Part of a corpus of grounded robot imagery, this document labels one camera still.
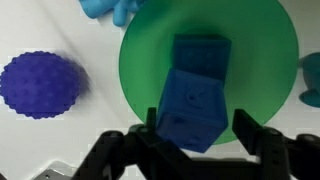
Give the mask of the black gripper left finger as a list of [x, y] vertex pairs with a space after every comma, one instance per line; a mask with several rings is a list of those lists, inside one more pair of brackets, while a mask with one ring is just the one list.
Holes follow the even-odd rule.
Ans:
[[137, 165], [147, 180], [192, 180], [191, 159], [156, 134], [155, 122], [151, 107], [146, 123], [131, 126], [126, 135], [102, 133], [71, 180], [119, 180], [130, 165]]

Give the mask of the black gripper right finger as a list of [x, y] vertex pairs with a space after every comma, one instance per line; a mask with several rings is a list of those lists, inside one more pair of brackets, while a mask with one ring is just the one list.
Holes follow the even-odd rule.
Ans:
[[245, 110], [236, 109], [232, 130], [250, 155], [259, 158], [259, 180], [320, 180], [320, 137], [286, 137], [277, 129], [259, 125]]

